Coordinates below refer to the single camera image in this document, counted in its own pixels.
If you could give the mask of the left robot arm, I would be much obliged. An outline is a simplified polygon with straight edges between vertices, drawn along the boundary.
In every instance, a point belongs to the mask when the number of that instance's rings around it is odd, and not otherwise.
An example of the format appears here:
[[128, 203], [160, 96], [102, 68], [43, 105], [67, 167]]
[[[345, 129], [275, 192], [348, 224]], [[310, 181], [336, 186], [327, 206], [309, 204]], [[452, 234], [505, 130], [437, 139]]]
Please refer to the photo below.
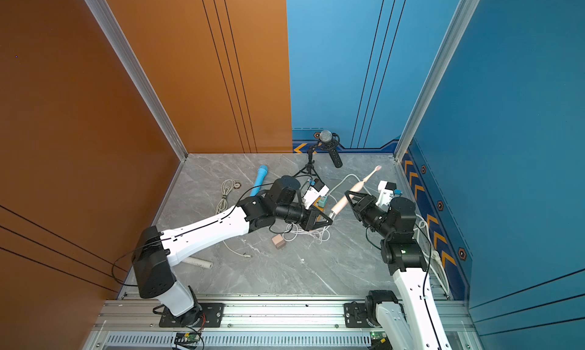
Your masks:
[[297, 178], [283, 176], [213, 217], [170, 230], [144, 229], [132, 254], [140, 297], [159, 301], [164, 314], [180, 327], [198, 323], [203, 309], [193, 290], [177, 279], [173, 267], [203, 249], [271, 227], [277, 220], [305, 231], [326, 228], [333, 220], [314, 203], [328, 191], [323, 181], [316, 180], [302, 193]]

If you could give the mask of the green circuit board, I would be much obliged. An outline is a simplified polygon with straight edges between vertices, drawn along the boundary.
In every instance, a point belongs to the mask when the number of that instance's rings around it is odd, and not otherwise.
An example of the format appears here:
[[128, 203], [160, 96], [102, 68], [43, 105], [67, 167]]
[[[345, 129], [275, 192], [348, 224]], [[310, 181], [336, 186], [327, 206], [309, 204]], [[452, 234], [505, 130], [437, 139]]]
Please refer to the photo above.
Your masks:
[[198, 332], [179, 332], [175, 334], [173, 340], [173, 349], [205, 349], [205, 343], [200, 333]]
[[368, 350], [385, 350], [391, 349], [385, 332], [383, 331], [372, 331], [370, 332], [370, 347]]

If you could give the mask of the pink charger cube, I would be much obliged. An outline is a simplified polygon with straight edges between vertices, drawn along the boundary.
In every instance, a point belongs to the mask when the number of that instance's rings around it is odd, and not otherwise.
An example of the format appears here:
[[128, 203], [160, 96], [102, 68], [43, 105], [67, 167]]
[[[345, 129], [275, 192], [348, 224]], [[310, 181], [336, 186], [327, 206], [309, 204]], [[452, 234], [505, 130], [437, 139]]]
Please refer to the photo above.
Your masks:
[[281, 249], [286, 246], [286, 240], [281, 234], [274, 236], [271, 241], [277, 249]]

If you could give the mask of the black tripod stand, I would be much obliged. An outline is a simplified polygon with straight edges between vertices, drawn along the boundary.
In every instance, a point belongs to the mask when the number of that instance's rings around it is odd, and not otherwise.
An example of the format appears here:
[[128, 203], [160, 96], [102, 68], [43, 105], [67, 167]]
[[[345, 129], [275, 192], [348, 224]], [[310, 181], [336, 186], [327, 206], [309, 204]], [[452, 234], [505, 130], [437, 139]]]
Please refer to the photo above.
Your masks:
[[308, 177], [312, 180], [314, 179], [321, 179], [321, 177], [319, 176], [316, 168], [315, 168], [315, 161], [313, 159], [313, 154], [316, 152], [316, 150], [321, 148], [321, 142], [317, 142], [316, 144], [312, 144], [309, 146], [308, 150], [307, 150], [307, 156], [308, 156], [308, 162], [307, 164], [301, 168], [301, 170], [299, 170], [297, 173], [295, 173], [293, 175], [293, 177]]

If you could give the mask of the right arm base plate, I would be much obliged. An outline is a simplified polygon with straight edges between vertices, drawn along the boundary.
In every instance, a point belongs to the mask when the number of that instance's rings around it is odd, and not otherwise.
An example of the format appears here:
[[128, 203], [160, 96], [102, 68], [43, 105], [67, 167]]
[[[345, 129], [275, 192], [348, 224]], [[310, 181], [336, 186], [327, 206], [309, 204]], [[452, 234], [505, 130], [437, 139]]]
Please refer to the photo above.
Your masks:
[[366, 329], [372, 327], [368, 321], [366, 305], [356, 301], [344, 304], [344, 321], [347, 328]]

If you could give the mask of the pink electric toothbrush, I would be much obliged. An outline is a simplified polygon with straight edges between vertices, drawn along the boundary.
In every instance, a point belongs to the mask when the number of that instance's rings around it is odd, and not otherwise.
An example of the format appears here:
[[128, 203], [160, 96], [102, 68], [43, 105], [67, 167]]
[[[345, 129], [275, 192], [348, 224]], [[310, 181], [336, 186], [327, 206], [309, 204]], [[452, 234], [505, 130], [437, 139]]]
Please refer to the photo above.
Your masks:
[[[382, 169], [381, 166], [377, 166], [370, 174], [368, 174], [365, 178], [363, 179], [359, 179], [358, 182], [350, 189], [350, 191], [354, 191], [354, 192], [361, 192], [361, 190], [364, 188], [364, 185], [366, 184], [366, 182], [378, 171], [380, 171]], [[333, 206], [333, 208], [331, 209], [331, 213], [329, 215], [329, 217], [333, 218], [334, 216], [337, 216], [348, 204], [349, 200], [347, 197], [342, 198], [341, 200], [339, 200], [338, 203], [336, 203], [335, 206]]]

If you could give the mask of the white cylinder object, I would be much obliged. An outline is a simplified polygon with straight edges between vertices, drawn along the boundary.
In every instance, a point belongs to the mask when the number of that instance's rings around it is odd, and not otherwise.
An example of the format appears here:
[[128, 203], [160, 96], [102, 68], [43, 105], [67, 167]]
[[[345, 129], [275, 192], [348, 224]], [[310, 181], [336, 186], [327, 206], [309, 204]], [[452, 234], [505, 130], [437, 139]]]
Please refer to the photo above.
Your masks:
[[183, 262], [203, 269], [211, 269], [213, 267], [212, 262], [194, 257], [187, 257], [183, 260]]

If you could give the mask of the aluminium front rail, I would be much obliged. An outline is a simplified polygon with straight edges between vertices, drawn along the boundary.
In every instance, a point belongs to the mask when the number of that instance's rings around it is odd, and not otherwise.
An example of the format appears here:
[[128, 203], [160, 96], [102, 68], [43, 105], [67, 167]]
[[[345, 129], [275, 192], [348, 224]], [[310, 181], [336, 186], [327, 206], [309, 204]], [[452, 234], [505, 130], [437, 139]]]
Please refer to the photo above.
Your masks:
[[[344, 304], [352, 296], [203, 295], [200, 303], [224, 303], [219, 328], [161, 328], [156, 301], [130, 298], [103, 306], [85, 343], [87, 349], [173, 349], [175, 334], [198, 332], [205, 349], [368, 349], [371, 328], [345, 326]], [[435, 302], [451, 349], [480, 349], [466, 306]]]

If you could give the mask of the black microphone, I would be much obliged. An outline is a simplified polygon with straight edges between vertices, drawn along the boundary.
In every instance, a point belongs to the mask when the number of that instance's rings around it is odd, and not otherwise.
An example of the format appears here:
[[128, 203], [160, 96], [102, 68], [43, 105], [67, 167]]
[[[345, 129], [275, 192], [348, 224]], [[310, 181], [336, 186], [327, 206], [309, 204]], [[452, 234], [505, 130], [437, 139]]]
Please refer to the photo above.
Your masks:
[[338, 153], [338, 145], [340, 144], [339, 136], [336, 133], [330, 132], [330, 130], [322, 130], [318, 139], [318, 146], [329, 154], [335, 168], [341, 168], [343, 162]]

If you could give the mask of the green circuit board left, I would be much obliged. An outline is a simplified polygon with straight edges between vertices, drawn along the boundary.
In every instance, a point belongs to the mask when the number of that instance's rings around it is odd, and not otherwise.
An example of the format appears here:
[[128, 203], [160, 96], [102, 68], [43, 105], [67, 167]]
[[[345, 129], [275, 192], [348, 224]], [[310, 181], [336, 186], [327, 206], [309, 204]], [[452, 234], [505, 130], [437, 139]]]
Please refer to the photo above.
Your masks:
[[205, 343], [200, 333], [198, 332], [179, 332], [175, 334], [173, 340], [173, 349], [205, 349]]

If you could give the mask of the green circuit board right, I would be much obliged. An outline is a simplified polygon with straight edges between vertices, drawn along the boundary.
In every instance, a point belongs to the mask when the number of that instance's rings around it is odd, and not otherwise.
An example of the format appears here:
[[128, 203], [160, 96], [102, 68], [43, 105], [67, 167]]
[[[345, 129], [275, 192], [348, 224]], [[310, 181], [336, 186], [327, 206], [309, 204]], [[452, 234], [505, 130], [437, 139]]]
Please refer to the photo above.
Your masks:
[[383, 331], [372, 331], [370, 332], [370, 347], [368, 350], [385, 350], [391, 349], [385, 332]]

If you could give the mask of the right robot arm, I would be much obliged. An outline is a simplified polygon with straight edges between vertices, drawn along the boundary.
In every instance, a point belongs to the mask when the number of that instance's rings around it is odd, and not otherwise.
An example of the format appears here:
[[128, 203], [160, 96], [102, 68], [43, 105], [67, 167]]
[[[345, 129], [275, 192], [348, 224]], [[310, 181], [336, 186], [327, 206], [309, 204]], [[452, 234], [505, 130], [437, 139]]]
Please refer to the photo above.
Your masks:
[[382, 261], [399, 292], [370, 291], [368, 321], [383, 329], [392, 349], [451, 349], [432, 295], [430, 260], [414, 238], [416, 204], [393, 198], [384, 211], [372, 195], [347, 191], [345, 196], [356, 219], [382, 237]]

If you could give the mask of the teal charger cube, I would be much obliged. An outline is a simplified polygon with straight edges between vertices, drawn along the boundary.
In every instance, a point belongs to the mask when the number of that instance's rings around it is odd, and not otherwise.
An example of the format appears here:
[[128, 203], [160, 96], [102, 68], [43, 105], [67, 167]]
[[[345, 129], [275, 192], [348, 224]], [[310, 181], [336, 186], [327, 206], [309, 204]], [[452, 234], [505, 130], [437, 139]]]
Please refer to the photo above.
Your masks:
[[327, 201], [328, 201], [328, 197], [327, 196], [322, 196], [317, 200], [317, 205], [320, 208], [325, 208], [327, 205]]

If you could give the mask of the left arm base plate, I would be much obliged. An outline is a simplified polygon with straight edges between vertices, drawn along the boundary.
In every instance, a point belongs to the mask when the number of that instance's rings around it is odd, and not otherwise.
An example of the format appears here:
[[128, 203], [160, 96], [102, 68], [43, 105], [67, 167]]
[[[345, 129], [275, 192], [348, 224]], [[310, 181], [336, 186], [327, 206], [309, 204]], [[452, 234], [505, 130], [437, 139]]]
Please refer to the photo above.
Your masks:
[[163, 308], [158, 326], [161, 328], [219, 328], [224, 315], [224, 303], [198, 303], [181, 316], [174, 316], [167, 307]]

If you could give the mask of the blue cylindrical device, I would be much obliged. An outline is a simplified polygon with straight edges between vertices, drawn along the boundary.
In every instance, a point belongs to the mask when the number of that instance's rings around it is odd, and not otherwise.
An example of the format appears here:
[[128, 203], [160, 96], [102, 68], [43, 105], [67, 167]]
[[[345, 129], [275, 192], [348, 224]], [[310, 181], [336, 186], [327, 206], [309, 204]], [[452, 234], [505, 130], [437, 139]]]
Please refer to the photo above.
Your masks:
[[253, 189], [250, 191], [250, 196], [256, 196], [259, 193], [267, 174], [268, 167], [265, 165], [261, 165], [257, 171], [257, 177], [255, 179]]

